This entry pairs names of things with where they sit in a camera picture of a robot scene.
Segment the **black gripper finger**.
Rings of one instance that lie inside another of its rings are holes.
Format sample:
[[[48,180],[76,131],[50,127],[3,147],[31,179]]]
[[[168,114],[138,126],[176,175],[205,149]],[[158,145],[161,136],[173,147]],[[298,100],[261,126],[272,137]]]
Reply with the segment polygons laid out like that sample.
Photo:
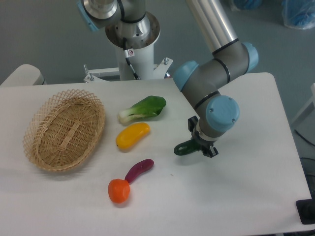
[[[209,158],[213,158],[214,156],[218,155],[219,152],[214,146],[202,147],[201,151],[204,156]]]
[[[191,118],[188,119],[188,130],[189,132],[193,133],[194,130],[196,129],[198,123],[198,118],[197,116],[192,116]]]

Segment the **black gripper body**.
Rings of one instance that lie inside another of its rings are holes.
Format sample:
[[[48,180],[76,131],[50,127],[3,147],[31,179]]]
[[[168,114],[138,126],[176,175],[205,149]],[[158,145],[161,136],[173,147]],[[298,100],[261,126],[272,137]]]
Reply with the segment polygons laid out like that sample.
[[[205,135],[202,131],[193,130],[191,132],[192,138],[199,143],[201,146],[201,150],[205,151],[214,151],[214,143],[220,138],[220,137],[208,137]]]

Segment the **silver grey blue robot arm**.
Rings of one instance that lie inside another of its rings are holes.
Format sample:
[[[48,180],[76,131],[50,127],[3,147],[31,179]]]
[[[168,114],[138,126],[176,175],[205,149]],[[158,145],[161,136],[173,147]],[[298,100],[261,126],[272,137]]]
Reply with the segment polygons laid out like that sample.
[[[241,43],[218,0],[189,0],[213,58],[199,65],[191,60],[181,65],[173,80],[196,111],[189,118],[191,139],[174,148],[176,155],[202,151],[214,157],[214,142],[233,127],[239,118],[236,101],[220,94],[219,89],[252,70],[258,63],[256,48]],[[143,0],[80,0],[79,12],[91,31],[105,29],[114,45],[120,79],[160,79],[166,71],[154,67],[154,43],[160,27]]]

